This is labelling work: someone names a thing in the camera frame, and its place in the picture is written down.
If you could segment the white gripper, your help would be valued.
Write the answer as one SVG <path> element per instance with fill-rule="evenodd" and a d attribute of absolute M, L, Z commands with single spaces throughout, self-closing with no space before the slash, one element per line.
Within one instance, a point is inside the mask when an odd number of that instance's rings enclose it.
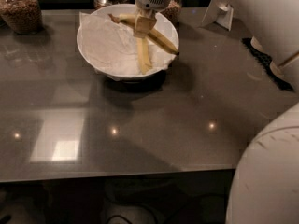
<path fill-rule="evenodd" d="M 155 11 L 166 9 L 171 0 L 135 0 L 138 9 L 135 13 L 134 37 L 144 38 L 155 26 Z"/>

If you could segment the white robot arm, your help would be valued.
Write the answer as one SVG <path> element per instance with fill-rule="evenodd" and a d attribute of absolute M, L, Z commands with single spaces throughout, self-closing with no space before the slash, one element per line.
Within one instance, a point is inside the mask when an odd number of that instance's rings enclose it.
<path fill-rule="evenodd" d="M 209 5 L 211 0 L 183 0 Z M 181 27 L 171 86 L 134 103 L 141 146 L 187 172 L 234 169 L 225 224 L 299 224 L 298 95 L 281 91 L 237 40 L 251 33 L 298 86 L 298 0 L 224 0 L 236 26 Z"/>

